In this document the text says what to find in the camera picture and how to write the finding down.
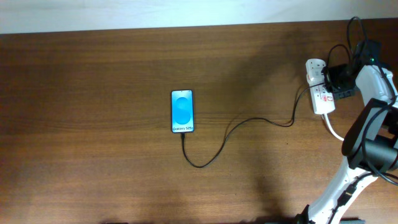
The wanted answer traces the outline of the blue screen smartphone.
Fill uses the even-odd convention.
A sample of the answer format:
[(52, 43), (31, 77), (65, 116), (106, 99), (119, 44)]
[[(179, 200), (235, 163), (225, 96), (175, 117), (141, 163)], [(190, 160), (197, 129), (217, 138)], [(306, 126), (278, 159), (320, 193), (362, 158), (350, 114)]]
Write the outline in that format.
[(174, 90), (171, 92), (173, 133), (191, 133), (195, 130), (192, 90)]

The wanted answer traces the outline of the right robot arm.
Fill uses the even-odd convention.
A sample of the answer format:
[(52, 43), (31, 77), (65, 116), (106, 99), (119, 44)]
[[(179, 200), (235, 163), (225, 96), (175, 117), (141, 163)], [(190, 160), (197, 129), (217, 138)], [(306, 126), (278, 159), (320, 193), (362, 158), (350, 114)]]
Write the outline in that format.
[(397, 169), (397, 90), (393, 74), (378, 60), (379, 42), (361, 41), (347, 64), (331, 67), (320, 59), (306, 62), (307, 82), (315, 114), (326, 117), (335, 100), (359, 91), (364, 109), (342, 138), (342, 162), (323, 194), (295, 223), (340, 223), (360, 195), (378, 178), (393, 184)]

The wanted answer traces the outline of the white USB charger plug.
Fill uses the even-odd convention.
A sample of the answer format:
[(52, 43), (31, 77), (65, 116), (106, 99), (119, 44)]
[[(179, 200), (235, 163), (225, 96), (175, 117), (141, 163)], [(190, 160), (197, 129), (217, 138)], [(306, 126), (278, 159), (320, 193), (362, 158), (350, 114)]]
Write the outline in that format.
[(325, 61), (317, 58), (308, 59), (305, 63), (307, 71), (307, 82), (310, 86), (314, 86), (324, 82), (322, 70), (325, 67)]

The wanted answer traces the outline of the white power strip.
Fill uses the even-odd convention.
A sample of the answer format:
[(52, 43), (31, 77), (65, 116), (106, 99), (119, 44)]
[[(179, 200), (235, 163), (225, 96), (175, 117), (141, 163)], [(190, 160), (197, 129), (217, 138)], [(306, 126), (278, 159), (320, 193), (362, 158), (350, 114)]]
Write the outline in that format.
[(328, 114), (335, 110), (332, 93), (327, 92), (324, 82), (309, 80), (310, 95), (315, 114)]

